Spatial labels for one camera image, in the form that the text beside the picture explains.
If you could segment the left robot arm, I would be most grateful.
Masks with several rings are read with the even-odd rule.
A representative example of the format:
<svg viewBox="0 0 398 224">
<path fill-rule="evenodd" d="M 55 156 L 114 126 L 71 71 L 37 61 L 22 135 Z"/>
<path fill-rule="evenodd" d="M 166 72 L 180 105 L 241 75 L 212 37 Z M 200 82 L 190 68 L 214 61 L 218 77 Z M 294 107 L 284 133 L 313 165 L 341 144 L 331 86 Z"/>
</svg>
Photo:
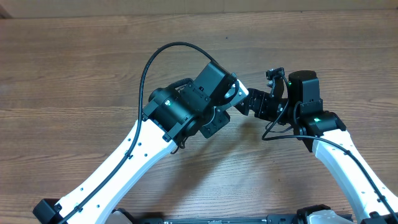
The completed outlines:
<svg viewBox="0 0 398 224">
<path fill-rule="evenodd" d="M 41 223 L 105 223 L 136 182 L 174 148 L 201 132 L 209 138 L 229 123 L 227 109 L 248 89 L 216 62 L 196 77 L 154 90 L 129 134 L 75 190 L 43 199 L 32 213 Z"/>
</svg>

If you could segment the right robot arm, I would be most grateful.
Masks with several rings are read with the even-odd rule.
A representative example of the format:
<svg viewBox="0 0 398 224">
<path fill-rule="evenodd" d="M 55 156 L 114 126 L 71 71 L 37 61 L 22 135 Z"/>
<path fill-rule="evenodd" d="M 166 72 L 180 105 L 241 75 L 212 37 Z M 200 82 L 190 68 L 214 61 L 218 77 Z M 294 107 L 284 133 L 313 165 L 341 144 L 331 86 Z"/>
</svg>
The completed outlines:
<svg viewBox="0 0 398 224">
<path fill-rule="evenodd" d="M 370 168 L 354 145 L 338 115 L 323 109 L 316 72 L 301 70 L 285 75 L 283 68 L 265 73 L 266 93 L 250 88 L 236 108 L 242 114 L 270 121 L 262 140 L 272 141 L 273 126 L 289 124 L 291 138 L 302 141 L 323 163 L 347 198 L 358 223 L 397 223 L 397 196 Z"/>
</svg>

